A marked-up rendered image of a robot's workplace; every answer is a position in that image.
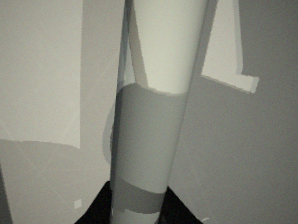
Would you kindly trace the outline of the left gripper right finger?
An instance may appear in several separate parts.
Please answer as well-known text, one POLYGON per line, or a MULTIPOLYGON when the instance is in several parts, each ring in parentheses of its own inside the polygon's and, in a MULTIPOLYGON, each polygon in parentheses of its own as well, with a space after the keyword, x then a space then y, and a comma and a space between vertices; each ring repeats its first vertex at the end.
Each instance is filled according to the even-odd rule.
POLYGON ((167 187, 158 224, 203 224, 177 195, 167 187))

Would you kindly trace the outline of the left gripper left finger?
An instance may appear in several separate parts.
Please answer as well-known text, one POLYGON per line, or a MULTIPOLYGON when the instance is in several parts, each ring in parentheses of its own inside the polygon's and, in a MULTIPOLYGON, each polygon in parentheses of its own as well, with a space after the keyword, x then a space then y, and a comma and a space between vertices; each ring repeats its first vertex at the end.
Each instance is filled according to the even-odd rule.
POLYGON ((84 215, 74 224, 110 224, 112 190, 107 181, 84 215))

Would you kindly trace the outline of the white long tube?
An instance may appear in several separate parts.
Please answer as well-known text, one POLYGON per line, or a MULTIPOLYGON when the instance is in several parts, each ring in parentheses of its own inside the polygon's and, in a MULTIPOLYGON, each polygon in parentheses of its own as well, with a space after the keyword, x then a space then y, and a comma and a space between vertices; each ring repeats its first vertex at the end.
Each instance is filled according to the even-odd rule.
POLYGON ((158 224, 209 0, 125 0, 110 224, 158 224))

